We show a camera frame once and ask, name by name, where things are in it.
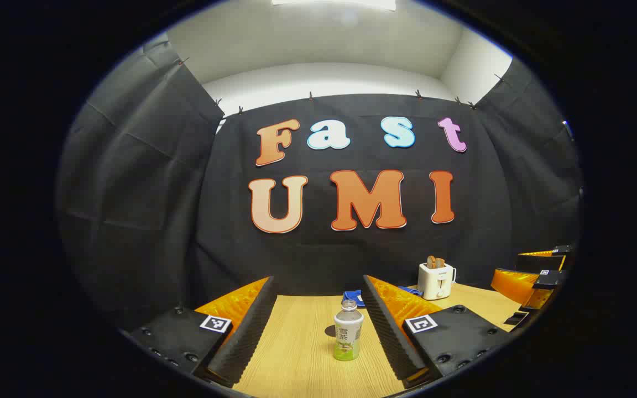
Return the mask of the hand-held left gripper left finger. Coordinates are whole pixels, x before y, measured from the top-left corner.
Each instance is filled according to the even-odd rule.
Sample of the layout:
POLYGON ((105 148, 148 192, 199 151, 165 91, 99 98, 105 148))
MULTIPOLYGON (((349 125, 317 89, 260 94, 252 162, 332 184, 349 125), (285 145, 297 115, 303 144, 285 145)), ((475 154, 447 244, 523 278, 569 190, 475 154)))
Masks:
POLYGON ((192 377, 240 382, 278 297, 264 277, 197 309, 174 307, 129 333, 141 348, 192 377))

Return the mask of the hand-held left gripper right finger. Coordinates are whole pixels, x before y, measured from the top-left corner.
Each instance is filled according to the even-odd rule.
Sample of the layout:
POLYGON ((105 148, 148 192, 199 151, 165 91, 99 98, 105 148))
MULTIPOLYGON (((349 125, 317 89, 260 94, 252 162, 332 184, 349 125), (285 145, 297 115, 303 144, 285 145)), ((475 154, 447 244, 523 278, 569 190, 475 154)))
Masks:
POLYGON ((513 337, 465 305, 442 308, 371 275, 362 279, 362 301, 402 382, 460 372, 513 337))

